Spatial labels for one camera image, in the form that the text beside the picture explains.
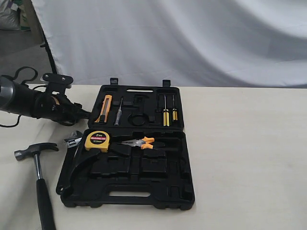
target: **hammer handle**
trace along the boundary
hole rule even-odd
[[[44,179],[36,181],[37,204],[42,230],[56,230],[51,201]]]

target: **gray floor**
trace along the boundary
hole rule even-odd
[[[31,32],[0,30],[0,75],[14,76],[17,69],[30,66],[38,71],[38,79],[51,72],[50,63],[44,48],[35,44]],[[30,69],[20,73],[18,82],[30,79],[34,75]]]

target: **tape measure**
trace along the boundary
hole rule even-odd
[[[92,148],[100,149],[102,152],[107,152],[109,147],[110,136],[104,131],[95,131],[90,133],[85,141],[85,149],[89,151]]]

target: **tool kit case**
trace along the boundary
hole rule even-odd
[[[178,88],[100,88],[77,147],[68,149],[56,192],[67,207],[103,204],[192,208],[195,200]],[[121,196],[112,192],[146,192]]]

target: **black plastic case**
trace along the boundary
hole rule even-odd
[[[106,123],[95,122],[105,95],[112,101]],[[163,126],[164,94],[170,114],[170,126]],[[178,121],[172,122],[173,95]],[[122,115],[114,125],[122,102]],[[57,193],[67,207],[103,204],[153,205],[156,208],[188,210],[194,204],[194,190],[181,108],[179,89],[170,87],[121,86],[118,79],[100,88],[88,121],[89,129],[78,149],[69,149],[60,174]],[[93,131],[110,135],[107,153],[87,151],[86,137]],[[130,139],[155,138],[165,146],[141,149],[120,144]],[[148,192],[142,196],[112,196],[110,192]]]

